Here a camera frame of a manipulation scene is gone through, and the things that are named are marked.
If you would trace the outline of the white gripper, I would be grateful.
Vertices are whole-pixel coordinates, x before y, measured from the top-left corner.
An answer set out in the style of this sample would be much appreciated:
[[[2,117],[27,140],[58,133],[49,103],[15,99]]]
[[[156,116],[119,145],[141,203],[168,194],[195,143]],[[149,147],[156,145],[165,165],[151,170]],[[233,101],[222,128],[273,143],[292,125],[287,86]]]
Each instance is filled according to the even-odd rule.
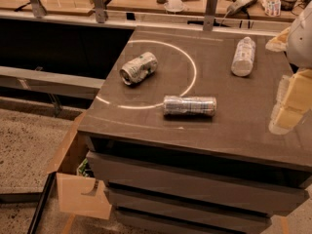
[[[284,52],[290,63],[300,68],[292,76],[283,75],[273,107],[269,131],[274,135],[290,132],[312,108],[312,2],[287,27],[270,39],[265,49]]]

